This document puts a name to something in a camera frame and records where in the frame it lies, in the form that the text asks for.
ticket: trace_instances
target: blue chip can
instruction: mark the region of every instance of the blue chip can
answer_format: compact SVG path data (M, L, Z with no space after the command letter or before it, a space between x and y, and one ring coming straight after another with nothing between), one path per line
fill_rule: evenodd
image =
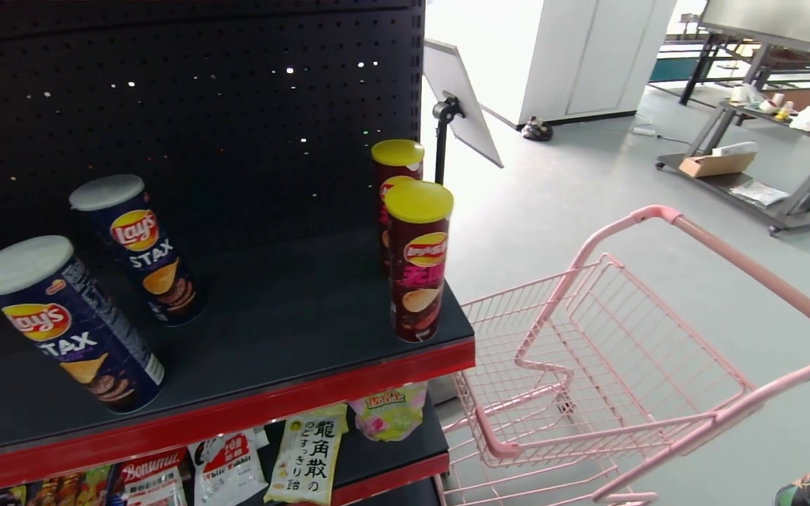
M142 179L132 175L96 179L71 193L70 204L93 221L155 319L176 326L198 316L203 307L199 286L186 257L152 210Z
M0 308L39 351L116 413L138 410L160 393L161 362L67 238L42 236L0 251Z

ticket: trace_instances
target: black pegboard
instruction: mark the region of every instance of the black pegboard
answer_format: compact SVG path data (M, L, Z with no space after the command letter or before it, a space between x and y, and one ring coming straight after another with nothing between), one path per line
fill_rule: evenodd
M194 256L371 226L369 146L419 135L423 14L2 0L0 249L59 233L101 252L68 195L118 173Z

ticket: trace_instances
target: red shelf edge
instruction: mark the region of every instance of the red shelf edge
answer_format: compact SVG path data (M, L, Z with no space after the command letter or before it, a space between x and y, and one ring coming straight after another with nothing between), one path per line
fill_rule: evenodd
M137 425L55 441L32 448L8 449L0 453L0 488L43 480L61 474L84 471L104 465L155 454L170 448L190 445L213 438L216 434L239 432L295 413L328 404L360 399L377 391L401 387L408 382L427 381L475 366L475 340L464 339L444 348L392 359L385 364L369 365L353 371L283 387L227 403L159 417ZM434 461L428 459L415 465ZM388 473L396 476L399 473ZM426 476L415 478L417 481ZM346 490L361 484L343 487Z

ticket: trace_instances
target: pink shopping cart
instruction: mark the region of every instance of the pink shopping cart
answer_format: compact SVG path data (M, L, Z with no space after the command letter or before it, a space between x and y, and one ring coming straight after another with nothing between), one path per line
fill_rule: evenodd
M451 473L437 477L442 503L508 506L536 494L564 497L549 506L646 506L658 494L630 484L810 381L808 365L756 388L614 257L589 261L599 242L649 218L689 234L810 319L810 298L678 211L633 212L593 234L565 272L464 304L477 366L454 375L466 416L446 432L467 427L472 438L453 445ZM459 457L472 441L476 451ZM468 483L460 471L470 465L485 479ZM517 476L501 469L522 465ZM529 478L549 485L521 489Z

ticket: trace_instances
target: black shoe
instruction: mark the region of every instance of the black shoe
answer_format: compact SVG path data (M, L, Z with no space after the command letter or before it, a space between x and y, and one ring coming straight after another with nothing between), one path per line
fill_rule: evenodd
M524 125L524 128L521 129L520 132L524 138L529 138L531 141L552 141L552 127L544 124L536 116L531 116L530 121Z

